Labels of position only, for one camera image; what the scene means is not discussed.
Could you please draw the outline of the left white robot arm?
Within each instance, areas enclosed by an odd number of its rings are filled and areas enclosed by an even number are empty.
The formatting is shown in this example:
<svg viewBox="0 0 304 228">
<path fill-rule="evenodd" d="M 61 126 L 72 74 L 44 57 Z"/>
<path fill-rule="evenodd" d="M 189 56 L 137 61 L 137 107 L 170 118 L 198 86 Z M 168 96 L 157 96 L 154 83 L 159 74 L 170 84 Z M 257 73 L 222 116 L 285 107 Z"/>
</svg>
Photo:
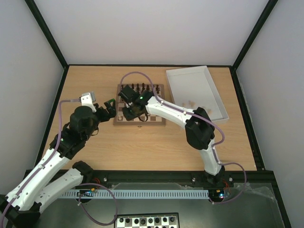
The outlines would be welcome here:
<svg viewBox="0 0 304 228">
<path fill-rule="evenodd" d="M 30 228 L 42 212 L 66 191 L 76 186 L 100 186 L 93 182 L 94 170 L 78 161 L 65 174 L 52 181 L 57 172 L 84 148 L 85 143 L 99 130 L 102 122 L 116 116 L 115 100 L 99 107 L 88 95 L 75 100 L 81 102 L 51 142 L 44 157 L 24 180 L 0 197 L 0 221 L 8 219 L 17 228 Z"/>
</svg>

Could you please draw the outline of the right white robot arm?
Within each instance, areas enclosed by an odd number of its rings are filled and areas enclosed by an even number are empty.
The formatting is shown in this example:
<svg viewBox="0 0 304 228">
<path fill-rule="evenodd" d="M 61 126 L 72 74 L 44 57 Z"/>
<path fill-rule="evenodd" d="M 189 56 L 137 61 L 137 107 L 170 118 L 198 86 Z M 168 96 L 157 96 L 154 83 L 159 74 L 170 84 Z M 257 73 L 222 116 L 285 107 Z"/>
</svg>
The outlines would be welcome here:
<svg viewBox="0 0 304 228">
<path fill-rule="evenodd" d="M 121 88 L 118 96 L 125 103 L 122 112 L 127 121 L 150 114 L 182 127 L 188 144 L 198 150 L 202 157 L 207 182 L 212 186 L 218 186 L 224 180 L 225 168 L 220 164 L 215 149 L 216 126 L 204 108 L 183 108 L 161 99 L 153 91 L 145 90 L 140 94 L 128 85 Z"/>
</svg>

